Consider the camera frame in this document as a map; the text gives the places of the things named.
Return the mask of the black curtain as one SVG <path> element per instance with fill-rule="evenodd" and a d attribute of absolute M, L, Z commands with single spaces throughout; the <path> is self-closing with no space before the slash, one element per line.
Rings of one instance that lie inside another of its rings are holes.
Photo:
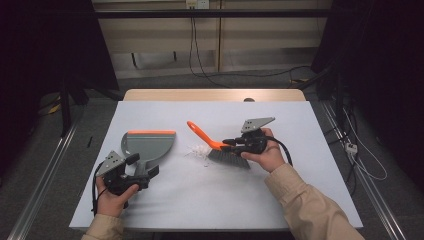
<path fill-rule="evenodd" d="M 0 178 L 34 126 L 41 98 L 119 88 L 92 0 L 0 0 Z"/>
<path fill-rule="evenodd" d="M 338 67 L 400 168 L 424 192 L 424 0 L 332 0 L 314 72 Z"/>

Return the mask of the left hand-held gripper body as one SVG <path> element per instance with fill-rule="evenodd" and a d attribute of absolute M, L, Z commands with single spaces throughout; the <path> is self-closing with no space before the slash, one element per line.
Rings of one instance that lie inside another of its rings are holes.
<path fill-rule="evenodd" d="M 115 195 L 121 195 L 134 184 L 139 186 L 139 190 L 146 189 L 151 180 L 140 159 L 134 163 L 136 164 L 135 173 L 128 175 L 126 167 L 130 165 L 125 163 L 126 158 L 121 157 L 115 151 L 111 151 L 95 171 L 95 176 L 102 177 L 107 189 Z"/>

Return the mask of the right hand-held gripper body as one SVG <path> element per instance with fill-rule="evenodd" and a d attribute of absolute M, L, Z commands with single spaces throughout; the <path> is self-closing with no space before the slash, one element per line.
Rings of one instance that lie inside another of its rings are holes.
<path fill-rule="evenodd" d="M 274 121 L 274 117 L 247 119 L 241 129 L 242 135 L 236 138 L 234 152 L 240 155 L 242 152 L 261 154 L 267 146 L 266 135 L 262 127 Z"/>

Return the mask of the grey dustpan with orange edge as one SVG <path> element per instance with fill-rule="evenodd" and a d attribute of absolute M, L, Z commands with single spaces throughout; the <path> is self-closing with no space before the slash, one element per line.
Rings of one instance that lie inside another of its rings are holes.
<path fill-rule="evenodd" d="M 172 148 L 176 138 L 174 130 L 129 130 L 121 140 L 121 150 L 125 157 L 138 153 L 140 162 L 149 171 Z"/>

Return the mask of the white wall socket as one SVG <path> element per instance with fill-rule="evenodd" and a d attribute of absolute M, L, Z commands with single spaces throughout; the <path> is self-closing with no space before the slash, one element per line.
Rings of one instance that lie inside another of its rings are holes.
<path fill-rule="evenodd" d="M 210 8 L 209 0 L 185 0 L 187 9 L 206 10 Z"/>

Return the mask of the white board mat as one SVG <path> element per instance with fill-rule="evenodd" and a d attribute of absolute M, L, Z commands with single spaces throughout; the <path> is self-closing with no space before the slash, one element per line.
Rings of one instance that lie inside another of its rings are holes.
<path fill-rule="evenodd" d="M 227 166 L 194 154 L 202 140 L 194 122 L 212 139 L 238 137 L 248 119 L 269 117 L 274 136 L 288 148 L 294 168 L 333 199 L 359 228 L 362 221 L 307 101 L 174 102 L 122 101 L 97 159 L 121 149 L 129 130 L 173 130 L 176 139 L 159 161 L 160 172 L 136 194 L 122 216 L 140 231 L 271 231 L 288 227 L 282 207 L 264 183 L 267 172 Z"/>

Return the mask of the wooden table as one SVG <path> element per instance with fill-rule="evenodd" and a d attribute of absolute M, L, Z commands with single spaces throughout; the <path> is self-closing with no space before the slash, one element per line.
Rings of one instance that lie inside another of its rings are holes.
<path fill-rule="evenodd" d="M 305 101 L 297 89 L 130 89 L 124 101 Z"/>

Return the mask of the person's left hand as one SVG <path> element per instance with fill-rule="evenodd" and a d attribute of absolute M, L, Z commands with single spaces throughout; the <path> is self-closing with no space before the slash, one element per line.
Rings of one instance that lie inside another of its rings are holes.
<path fill-rule="evenodd" d="M 96 178 L 96 187 L 99 192 L 97 213 L 116 218 L 120 217 L 125 203 L 139 190 L 139 186 L 134 184 L 121 195 L 114 195 L 107 189 L 101 177 Z"/>

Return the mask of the person's right hand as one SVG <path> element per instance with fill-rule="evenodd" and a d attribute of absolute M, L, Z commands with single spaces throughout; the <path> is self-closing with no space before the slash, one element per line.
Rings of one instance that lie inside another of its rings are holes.
<path fill-rule="evenodd" d="M 281 153 L 280 145 L 271 140 L 267 141 L 267 147 L 261 154 L 242 152 L 241 156 L 247 160 L 258 163 L 269 173 L 286 163 Z"/>

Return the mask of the metal floor rail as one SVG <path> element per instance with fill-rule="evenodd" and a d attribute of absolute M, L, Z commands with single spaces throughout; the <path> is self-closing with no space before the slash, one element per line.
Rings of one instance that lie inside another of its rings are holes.
<path fill-rule="evenodd" d="M 344 151 L 346 143 L 357 142 L 360 146 L 364 147 L 365 151 L 368 152 L 377 161 L 377 163 L 382 167 L 383 170 L 385 170 L 385 167 L 381 164 L 380 160 L 360 140 L 356 130 L 353 127 L 351 120 L 347 119 L 347 123 L 353 133 L 353 137 L 350 137 L 349 134 L 346 131 L 342 130 L 337 124 L 335 110 L 329 102 L 322 102 L 321 106 L 328 118 L 328 121 L 333 127 L 338 141 L 340 142 Z M 384 199 L 383 195 L 381 194 L 375 183 L 376 180 L 385 180 L 387 178 L 387 175 L 385 175 L 384 177 L 376 177 L 367 170 L 358 153 L 350 154 L 346 151 L 345 153 L 347 154 L 349 162 L 354 166 L 357 179 L 361 182 L 369 200 L 371 201 L 373 208 L 376 211 L 376 214 L 378 215 L 381 223 L 383 224 L 386 232 L 388 233 L 389 238 L 391 240 L 406 240 L 406 235 L 404 234 L 401 226 L 399 225 L 398 220 L 396 219 L 395 215 L 393 214 L 393 211 L 390 209 L 389 205 L 387 204 L 386 200 Z"/>
<path fill-rule="evenodd" d="M 41 205 L 46 197 L 47 191 L 53 181 L 61 161 L 73 139 L 77 125 L 72 124 L 58 142 L 58 145 L 51 156 L 46 169 L 44 170 L 41 179 L 32 192 L 29 201 L 20 213 L 11 233 L 7 240 L 25 240 L 29 230 L 41 208 Z"/>

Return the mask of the black metal stand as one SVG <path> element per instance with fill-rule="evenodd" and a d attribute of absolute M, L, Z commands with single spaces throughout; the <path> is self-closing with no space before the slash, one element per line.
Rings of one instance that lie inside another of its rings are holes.
<path fill-rule="evenodd" d="M 61 101 L 61 112 L 62 112 L 61 136 L 65 137 L 72 125 L 71 111 L 70 111 L 70 105 L 69 105 L 69 92 L 68 92 L 66 77 L 63 77 L 61 81 L 60 101 Z"/>

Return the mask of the orange brush with grey bristles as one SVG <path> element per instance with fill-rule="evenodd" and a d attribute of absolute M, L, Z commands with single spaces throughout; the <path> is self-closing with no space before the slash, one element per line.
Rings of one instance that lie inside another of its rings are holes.
<path fill-rule="evenodd" d="M 187 125 L 200 139 L 202 139 L 210 147 L 210 151 L 207 153 L 207 157 L 210 160 L 215 161 L 217 163 L 226 164 L 243 169 L 250 168 L 250 165 L 246 159 L 239 157 L 233 153 L 223 151 L 223 147 L 227 147 L 227 144 L 212 140 L 200 127 L 198 127 L 192 121 L 188 121 Z"/>

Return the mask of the pile of white paper scraps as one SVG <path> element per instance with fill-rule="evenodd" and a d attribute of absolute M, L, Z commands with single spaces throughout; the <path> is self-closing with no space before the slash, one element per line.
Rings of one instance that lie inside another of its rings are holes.
<path fill-rule="evenodd" d="M 211 151 L 212 149 L 208 145 L 192 145 L 187 147 L 187 153 L 184 157 L 198 160 L 204 167 L 208 167 L 210 165 L 209 154 Z"/>

